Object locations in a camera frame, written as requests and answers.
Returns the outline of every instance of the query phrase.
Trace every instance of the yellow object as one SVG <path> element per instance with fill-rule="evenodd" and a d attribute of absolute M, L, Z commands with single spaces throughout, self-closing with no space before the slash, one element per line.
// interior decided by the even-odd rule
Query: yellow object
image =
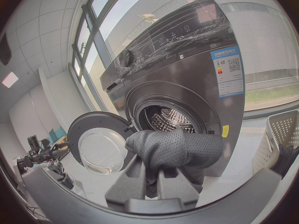
<path fill-rule="evenodd" d="M 222 137 L 226 138 L 228 135 L 228 131 L 229 131 L 229 125 L 225 125 L 223 126 L 223 131 L 222 131 Z"/>
<path fill-rule="evenodd" d="M 55 144 L 60 144 L 60 143 L 65 143 L 65 142 L 67 142 L 67 138 L 66 138 L 66 136 L 62 136 L 59 140 L 57 140 L 55 142 Z M 59 150 L 64 150 L 67 148 L 68 148 L 68 146 L 64 146 L 63 148 L 60 148 Z"/>

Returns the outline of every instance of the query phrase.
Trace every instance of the control knob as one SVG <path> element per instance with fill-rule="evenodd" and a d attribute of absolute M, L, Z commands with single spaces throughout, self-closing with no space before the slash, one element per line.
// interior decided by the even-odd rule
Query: control knob
<path fill-rule="evenodd" d="M 119 63 L 122 67 L 129 67 L 133 62 L 133 54 L 127 49 L 123 49 L 119 55 Z"/>

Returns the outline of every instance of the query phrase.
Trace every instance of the washing machine door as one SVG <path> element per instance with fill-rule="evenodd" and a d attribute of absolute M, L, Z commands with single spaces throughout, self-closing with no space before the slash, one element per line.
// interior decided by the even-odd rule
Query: washing machine door
<path fill-rule="evenodd" d="M 134 157 L 125 149 L 125 140 L 136 132 L 130 125 L 110 112 L 83 114 L 69 128 L 70 151 L 93 174 L 105 176 L 121 171 Z"/>

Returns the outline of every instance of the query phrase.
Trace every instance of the qr code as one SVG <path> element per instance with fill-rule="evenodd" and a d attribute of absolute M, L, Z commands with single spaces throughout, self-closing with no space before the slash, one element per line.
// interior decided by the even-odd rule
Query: qr code
<path fill-rule="evenodd" d="M 229 71 L 238 71 L 241 70 L 239 58 L 228 60 Z"/>

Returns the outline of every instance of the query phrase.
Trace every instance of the beige laundry basket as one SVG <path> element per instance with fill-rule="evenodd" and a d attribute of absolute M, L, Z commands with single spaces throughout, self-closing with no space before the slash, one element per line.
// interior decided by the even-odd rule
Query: beige laundry basket
<path fill-rule="evenodd" d="M 271 168 L 279 157 L 278 144 L 286 148 L 299 146 L 299 112 L 287 111 L 271 115 L 259 148 L 253 157 L 253 174 L 261 168 Z"/>

